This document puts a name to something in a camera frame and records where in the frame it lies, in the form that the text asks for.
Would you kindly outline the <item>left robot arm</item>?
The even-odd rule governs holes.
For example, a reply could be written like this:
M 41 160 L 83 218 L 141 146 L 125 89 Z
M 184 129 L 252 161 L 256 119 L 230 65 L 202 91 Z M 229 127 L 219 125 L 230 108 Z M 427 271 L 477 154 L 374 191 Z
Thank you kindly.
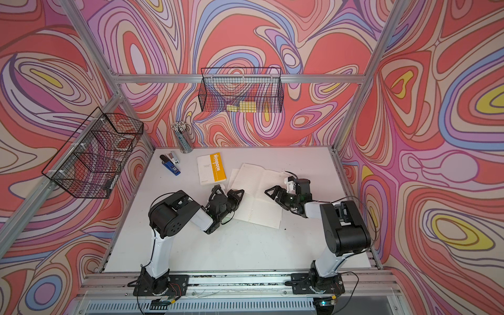
M 148 212 L 152 229 L 152 253 L 149 262 L 141 267 L 140 276 L 128 284 L 135 297 L 186 295 L 188 276 L 171 275 L 169 257 L 175 236 L 188 223 L 195 224 L 206 234 L 214 233 L 227 224 L 227 216 L 234 216 L 244 197 L 244 190 L 224 192 L 221 185 L 212 188 L 205 206 L 200 205 L 186 192 L 179 190 L 156 198 Z

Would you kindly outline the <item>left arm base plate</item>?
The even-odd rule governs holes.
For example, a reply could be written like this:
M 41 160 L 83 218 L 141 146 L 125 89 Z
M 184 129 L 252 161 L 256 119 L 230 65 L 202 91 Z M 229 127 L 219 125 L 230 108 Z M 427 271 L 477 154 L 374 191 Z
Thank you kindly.
M 161 276 L 153 279 L 149 274 L 141 274 L 138 279 L 128 283 L 133 288 L 135 297 L 170 296 L 181 297 L 186 295 L 189 275 L 176 274 Z

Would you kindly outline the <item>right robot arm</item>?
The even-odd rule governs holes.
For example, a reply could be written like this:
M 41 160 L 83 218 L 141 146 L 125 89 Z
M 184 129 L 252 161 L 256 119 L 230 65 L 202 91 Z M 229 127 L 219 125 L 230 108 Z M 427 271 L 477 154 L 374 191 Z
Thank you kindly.
M 311 193 L 311 182 L 294 176 L 285 186 L 273 186 L 265 194 L 282 209 L 304 219 L 320 219 L 326 247 L 321 256 L 312 261 L 306 274 L 295 273 L 286 286 L 295 295 L 335 294 L 345 292 L 340 273 L 346 260 L 371 247 L 370 232 L 357 205 L 351 200 L 322 202 Z

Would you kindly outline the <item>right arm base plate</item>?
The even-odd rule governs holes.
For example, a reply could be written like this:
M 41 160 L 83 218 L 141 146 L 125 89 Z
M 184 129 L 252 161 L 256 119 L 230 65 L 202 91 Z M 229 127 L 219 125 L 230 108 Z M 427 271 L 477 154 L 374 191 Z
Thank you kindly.
M 321 278 L 309 273 L 294 273 L 290 277 L 284 285 L 291 287 L 294 295 L 330 294 L 338 297 L 345 293 L 345 286 L 340 274 Z

